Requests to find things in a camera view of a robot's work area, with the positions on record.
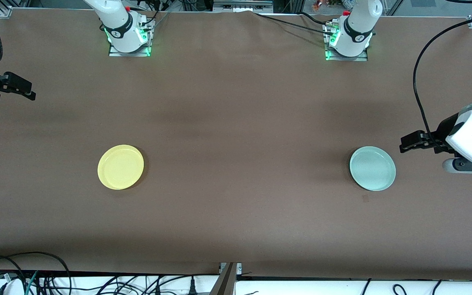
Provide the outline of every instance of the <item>table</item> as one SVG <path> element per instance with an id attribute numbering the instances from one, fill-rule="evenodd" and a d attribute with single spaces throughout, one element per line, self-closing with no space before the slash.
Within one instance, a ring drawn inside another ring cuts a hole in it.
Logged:
<path id="1" fill-rule="evenodd" d="M 416 57 L 460 21 L 383 17 L 362 63 L 326 61 L 320 34 L 250 12 L 172 13 L 151 57 L 110 58 L 93 11 L 15 9 L 0 73 L 32 81 L 37 100 L 0 102 L 0 253 L 53 252 L 82 271 L 241 261 L 257 276 L 472 279 L 472 175 L 398 149 L 423 129 Z M 418 70 L 431 127 L 472 102 L 472 30 L 435 43 Z M 118 144 L 148 161 L 124 191 L 97 176 Z M 386 191 L 348 174 L 365 145 L 395 161 Z"/>

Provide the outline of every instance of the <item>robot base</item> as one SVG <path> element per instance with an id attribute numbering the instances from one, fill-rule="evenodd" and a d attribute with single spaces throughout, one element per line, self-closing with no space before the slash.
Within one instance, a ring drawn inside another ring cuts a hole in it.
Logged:
<path id="1" fill-rule="evenodd" d="M 332 23 L 336 23 L 338 19 L 333 19 Z M 322 25 L 324 32 L 336 32 L 335 27 L 328 27 L 326 25 Z M 325 60 L 346 60 L 346 61 L 367 61 L 367 49 L 364 49 L 363 52 L 359 56 L 355 57 L 347 57 L 339 54 L 336 49 L 331 47 L 329 43 L 331 42 L 331 38 L 333 36 L 325 35 L 324 34 L 324 45 L 325 45 Z"/>
<path id="2" fill-rule="evenodd" d="M 141 15 L 141 22 L 146 22 L 147 17 L 145 15 Z M 122 57 L 146 57 L 150 56 L 150 52 L 152 51 L 152 39 L 154 38 L 154 26 L 156 21 L 153 19 L 145 26 L 140 27 L 140 30 L 144 30 L 144 32 L 140 32 L 140 35 L 143 39 L 147 39 L 147 42 L 137 50 L 133 52 L 119 52 L 112 44 L 109 48 L 109 56 L 122 56 Z"/>

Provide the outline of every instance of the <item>plug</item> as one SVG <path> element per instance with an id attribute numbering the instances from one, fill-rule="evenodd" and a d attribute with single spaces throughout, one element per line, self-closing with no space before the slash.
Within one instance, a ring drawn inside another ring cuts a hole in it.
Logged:
<path id="1" fill-rule="evenodd" d="M 156 281 L 156 289 L 154 289 L 154 295 L 161 295 L 161 290 L 159 289 L 159 278 Z"/>
<path id="2" fill-rule="evenodd" d="M 8 283 L 5 283 L 3 286 L 1 286 L 1 288 L 0 288 L 0 295 L 3 295 L 3 293 L 5 293 L 5 288 L 6 288 L 6 285 L 7 285 L 7 284 L 8 284 Z"/>
<path id="3" fill-rule="evenodd" d="M 191 289 L 189 290 L 188 295 L 198 295 L 198 293 L 196 292 L 196 284 L 194 282 L 194 276 L 191 277 Z"/>

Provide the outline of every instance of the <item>green cable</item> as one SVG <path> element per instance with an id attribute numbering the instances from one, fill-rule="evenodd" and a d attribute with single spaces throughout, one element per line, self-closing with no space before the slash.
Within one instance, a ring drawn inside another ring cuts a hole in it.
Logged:
<path id="1" fill-rule="evenodd" d="M 36 270 L 36 272 L 34 272 L 34 274 L 32 275 L 32 278 L 30 279 L 30 282 L 28 282 L 27 289 L 25 290 L 25 295 L 28 295 L 28 292 L 30 291 L 30 286 L 32 286 L 32 282 L 36 278 L 37 274 L 38 274 L 38 270 Z"/>

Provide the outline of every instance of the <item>yellow plate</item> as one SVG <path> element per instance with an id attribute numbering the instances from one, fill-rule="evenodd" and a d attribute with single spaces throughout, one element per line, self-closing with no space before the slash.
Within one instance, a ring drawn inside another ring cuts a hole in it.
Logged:
<path id="1" fill-rule="evenodd" d="M 108 188 L 125 189 L 138 181 L 143 166 L 143 156 L 137 148 L 126 144 L 117 145 L 101 157 L 98 177 Z"/>

